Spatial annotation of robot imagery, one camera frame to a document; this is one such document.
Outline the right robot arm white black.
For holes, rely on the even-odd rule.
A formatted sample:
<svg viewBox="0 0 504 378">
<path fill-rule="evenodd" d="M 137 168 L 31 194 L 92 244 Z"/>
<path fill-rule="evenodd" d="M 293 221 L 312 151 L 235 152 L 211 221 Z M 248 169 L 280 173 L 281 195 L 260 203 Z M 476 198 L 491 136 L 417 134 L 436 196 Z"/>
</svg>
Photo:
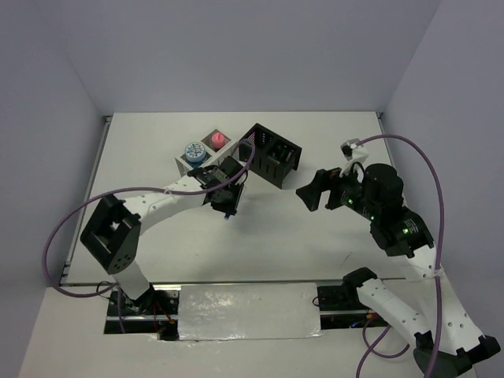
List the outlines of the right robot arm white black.
<svg viewBox="0 0 504 378">
<path fill-rule="evenodd" d="M 436 269 L 434 239 L 423 219 L 405 206 L 402 191 L 403 181 L 392 166 L 355 163 L 346 174 L 339 168 L 318 170 L 296 194 L 315 211 L 328 192 L 326 209 L 345 206 L 370 222 L 372 238 L 411 283 L 420 308 L 391 293 L 368 268 L 344 276 L 343 301 L 382 317 L 413 348 L 426 376 L 459 377 L 501 348 L 473 323 L 446 274 Z"/>
</svg>

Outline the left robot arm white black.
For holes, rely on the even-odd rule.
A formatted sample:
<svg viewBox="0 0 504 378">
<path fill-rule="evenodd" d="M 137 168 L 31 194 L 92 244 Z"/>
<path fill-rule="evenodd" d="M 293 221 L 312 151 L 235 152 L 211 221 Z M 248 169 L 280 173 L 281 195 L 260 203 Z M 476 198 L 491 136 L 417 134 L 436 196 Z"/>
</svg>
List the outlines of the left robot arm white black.
<svg viewBox="0 0 504 378">
<path fill-rule="evenodd" d="M 219 165 L 192 169 L 160 192 L 126 199 L 100 199 L 86 223 L 80 242 L 119 284 L 126 305 L 144 314 L 163 302 L 163 295 L 136 262 L 140 236 L 147 230 L 189 209 L 209 204 L 226 217 L 234 216 L 243 193 L 245 167 L 231 156 Z"/>
</svg>

